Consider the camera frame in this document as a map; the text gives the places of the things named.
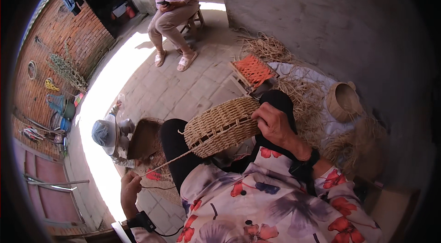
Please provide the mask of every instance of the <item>red door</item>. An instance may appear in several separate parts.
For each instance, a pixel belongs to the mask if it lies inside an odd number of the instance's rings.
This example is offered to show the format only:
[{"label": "red door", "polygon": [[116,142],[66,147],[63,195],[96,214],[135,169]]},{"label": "red door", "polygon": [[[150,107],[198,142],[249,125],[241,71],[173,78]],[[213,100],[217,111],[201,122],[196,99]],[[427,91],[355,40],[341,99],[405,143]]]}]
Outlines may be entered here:
[{"label": "red door", "polygon": [[[14,151],[19,170],[26,182],[67,182],[62,160],[54,159],[27,147],[14,139]],[[84,226],[76,207],[71,186],[27,185],[30,199],[39,216],[51,226]]]}]

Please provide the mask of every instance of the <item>orange woven stool seat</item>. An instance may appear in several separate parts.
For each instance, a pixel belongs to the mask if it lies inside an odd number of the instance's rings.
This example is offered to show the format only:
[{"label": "orange woven stool seat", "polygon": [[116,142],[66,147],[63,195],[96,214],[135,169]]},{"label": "orange woven stool seat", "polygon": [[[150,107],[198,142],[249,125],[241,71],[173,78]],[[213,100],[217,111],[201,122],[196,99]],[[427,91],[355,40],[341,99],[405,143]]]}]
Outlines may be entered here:
[{"label": "orange woven stool seat", "polygon": [[265,62],[252,54],[232,63],[254,88],[261,86],[265,80],[275,75]]}]

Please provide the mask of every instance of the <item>smartwatch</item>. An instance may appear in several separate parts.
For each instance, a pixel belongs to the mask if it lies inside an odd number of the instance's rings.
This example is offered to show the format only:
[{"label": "smartwatch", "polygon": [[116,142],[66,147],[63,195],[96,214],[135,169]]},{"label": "smartwatch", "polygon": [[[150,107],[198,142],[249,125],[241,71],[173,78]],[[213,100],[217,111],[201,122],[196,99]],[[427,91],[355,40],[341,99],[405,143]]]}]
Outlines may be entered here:
[{"label": "smartwatch", "polygon": [[155,224],[150,220],[147,214],[142,211],[136,214],[136,217],[133,219],[127,220],[127,226],[131,228],[143,227],[148,232],[153,232],[156,229]]}]

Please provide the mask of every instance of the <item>sun hat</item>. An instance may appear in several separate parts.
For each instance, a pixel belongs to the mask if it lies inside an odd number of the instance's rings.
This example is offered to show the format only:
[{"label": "sun hat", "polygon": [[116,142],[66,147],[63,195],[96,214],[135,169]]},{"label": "sun hat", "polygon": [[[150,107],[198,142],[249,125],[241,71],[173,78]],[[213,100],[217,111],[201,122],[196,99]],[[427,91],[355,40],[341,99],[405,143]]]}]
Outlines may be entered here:
[{"label": "sun hat", "polygon": [[118,149],[118,135],[119,127],[112,114],[97,120],[92,127],[92,139],[102,146],[108,155],[112,155]]}]

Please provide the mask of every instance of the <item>pile of straw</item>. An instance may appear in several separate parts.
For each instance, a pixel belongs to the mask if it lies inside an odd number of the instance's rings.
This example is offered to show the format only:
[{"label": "pile of straw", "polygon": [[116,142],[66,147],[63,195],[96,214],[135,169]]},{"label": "pile of straw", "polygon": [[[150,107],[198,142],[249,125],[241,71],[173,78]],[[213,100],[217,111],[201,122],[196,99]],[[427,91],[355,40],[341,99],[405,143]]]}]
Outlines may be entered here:
[{"label": "pile of straw", "polygon": [[[265,62],[281,62],[293,64],[296,57],[273,36],[266,36],[259,32],[257,37],[251,37],[245,28],[240,28],[242,36],[236,39],[241,45],[240,58],[252,53]],[[293,72],[298,68],[294,65],[287,76],[278,79],[274,89],[286,93],[294,104],[293,113],[299,136],[312,147],[317,148],[323,156],[328,158],[344,173],[349,174],[356,168],[360,156],[372,150],[376,140],[385,135],[385,130],[378,122],[364,116],[356,128],[336,135],[324,148],[321,146],[325,138],[322,111],[323,93],[319,81],[306,79],[306,74],[300,78],[293,78]]]},{"label": "pile of straw", "polygon": [[350,174],[357,168],[359,158],[376,148],[377,140],[386,136],[386,130],[378,121],[364,115],[353,130],[339,134],[330,141],[322,155]]},{"label": "pile of straw", "polygon": [[236,38],[236,43],[241,46],[240,56],[253,53],[265,62],[291,63],[296,60],[282,42],[273,36],[268,37],[263,32],[259,32],[257,37],[251,37],[245,28],[240,28],[239,31],[245,31],[242,36]]},{"label": "pile of straw", "polygon": [[295,125],[299,136],[309,145],[321,150],[321,141],[325,131],[323,128],[323,99],[325,97],[321,82],[307,80],[306,74],[301,78],[292,76],[297,66],[290,73],[278,79],[274,89],[287,94],[293,104]]}]

